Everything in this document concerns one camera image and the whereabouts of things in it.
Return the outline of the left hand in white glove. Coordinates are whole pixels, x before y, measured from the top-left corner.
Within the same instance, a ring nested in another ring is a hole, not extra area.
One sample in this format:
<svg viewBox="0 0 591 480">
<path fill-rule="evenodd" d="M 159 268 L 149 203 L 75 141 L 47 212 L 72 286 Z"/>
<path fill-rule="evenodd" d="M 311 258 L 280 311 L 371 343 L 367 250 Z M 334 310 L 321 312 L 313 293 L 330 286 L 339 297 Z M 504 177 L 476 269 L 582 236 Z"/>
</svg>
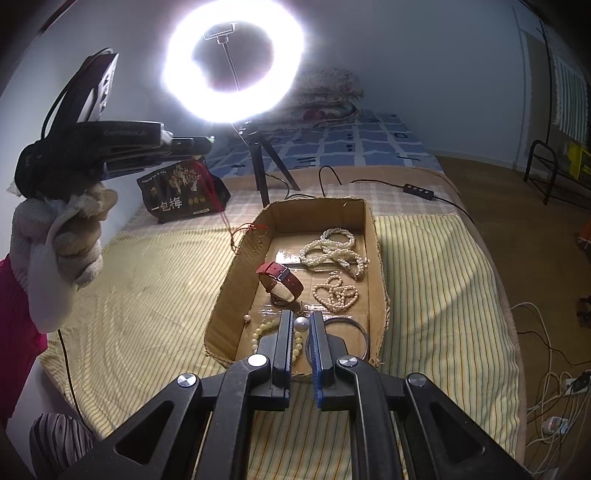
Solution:
<svg viewBox="0 0 591 480">
<path fill-rule="evenodd" d="M 101 222 L 117 200 L 114 190 L 98 183 L 67 201 L 31 198 L 16 207 L 9 271 L 40 333 L 60 329 L 76 292 L 101 273 Z"/>
</svg>

